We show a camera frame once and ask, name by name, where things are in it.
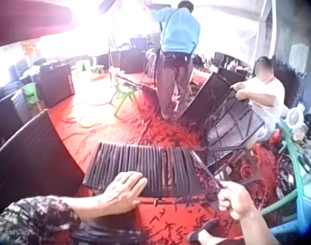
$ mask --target shoe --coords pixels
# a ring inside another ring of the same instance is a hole
[[[211,232],[211,230],[216,229],[219,226],[219,219],[213,218],[209,220],[208,222],[205,222],[204,225],[199,228],[196,231],[190,232],[187,235],[187,241],[190,244],[199,244],[198,242],[198,233],[200,233],[202,230],[206,230],[207,232]]]

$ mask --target blue jacket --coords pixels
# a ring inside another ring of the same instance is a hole
[[[151,14],[155,21],[164,22],[161,33],[163,52],[194,52],[199,43],[201,26],[187,8],[164,8],[151,11]]]

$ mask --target camouflage sleeve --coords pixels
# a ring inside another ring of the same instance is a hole
[[[59,231],[78,228],[80,220],[59,197],[34,197],[10,204],[0,214],[2,244],[45,244]]]

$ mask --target person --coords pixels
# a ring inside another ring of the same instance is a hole
[[[73,231],[79,227],[80,222],[122,214],[136,208],[140,203],[138,196],[147,182],[141,173],[130,171],[118,174],[104,193],[98,196],[33,197],[12,203],[0,214],[0,243],[54,244],[54,234]],[[243,238],[229,240],[210,235],[207,228],[215,227],[219,222],[218,219],[212,219],[203,228],[188,235],[187,240],[190,243],[200,242],[201,245],[227,244],[226,242],[234,245],[278,244],[245,187],[234,182],[221,183],[225,188],[218,195],[219,209],[229,211],[231,217],[241,223]]]
[[[238,100],[250,100],[253,111],[264,125],[246,143],[251,149],[257,142],[268,140],[283,112],[284,86],[274,76],[272,62],[268,57],[256,61],[256,76],[245,82],[232,85]]]
[[[194,5],[190,1],[181,1],[178,9],[166,7],[150,11],[155,21],[165,23],[161,34],[156,86],[161,114],[166,120],[178,118],[188,105],[192,54],[200,39],[200,24],[192,16],[193,10]],[[173,110],[175,86],[177,105]]]
[[[276,245],[277,239],[271,234],[261,212],[256,209],[246,188],[234,182],[221,181],[225,189],[221,189],[218,195],[219,209],[229,211],[230,216],[239,221],[243,231],[243,237],[227,239],[212,236],[207,230],[216,228],[219,224],[217,218],[203,225],[203,228],[190,233],[187,240],[191,244],[197,242],[201,245],[215,244],[246,244],[246,245]]]
[[[54,234],[77,229],[81,221],[134,209],[146,185],[141,173],[130,171],[118,174],[105,192],[95,197],[22,199],[0,214],[0,243],[51,244]]]
[[[233,72],[237,71],[237,67],[238,67],[238,60],[234,59],[233,61],[230,62],[230,64],[228,65],[227,69]]]

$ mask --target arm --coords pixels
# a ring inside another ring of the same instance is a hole
[[[99,196],[22,199],[0,214],[0,241],[4,244],[48,242],[59,231],[78,228],[80,221],[128,212],[137,207],[138,196],[146,185],[141,173],[127,172],[120,173]]]
[[[276,245],[279,244],[270,233],[261,213],[256,210],[254,203],[242,185],[234,182],[221,182],[225,189],[221,189],[219,209],[229,210],[233,219],[239,220],[242,226],[246,245]]]
[[[263,93],[251,93],[248,92],[248,99],[254,100],[261,105],[273,107],[276,103],[277,97],[274,95],[263,94]]]
[[[264,218],[257,210],[240,220],[245,244],[278,245],[279,242],[271,234]]]
[[[201,26],[198,27],[197,39],[196,39],[196,43],[195,43],[195,45],[193,47],[192,54],[194,53],[194,51],[196,50],[198,44],[200,43],[200,35],[201,35]]]
[[[157,22],[166,22],[173,11],[174,9],[172,8],[164,8],[160,10],[151,10],[150,14],[153,20]]]
[[[59,197],[26,198],[10,204],[0,214],[0,241],[38,244],[61,230],[74,230],[79,224],[77,214]]]

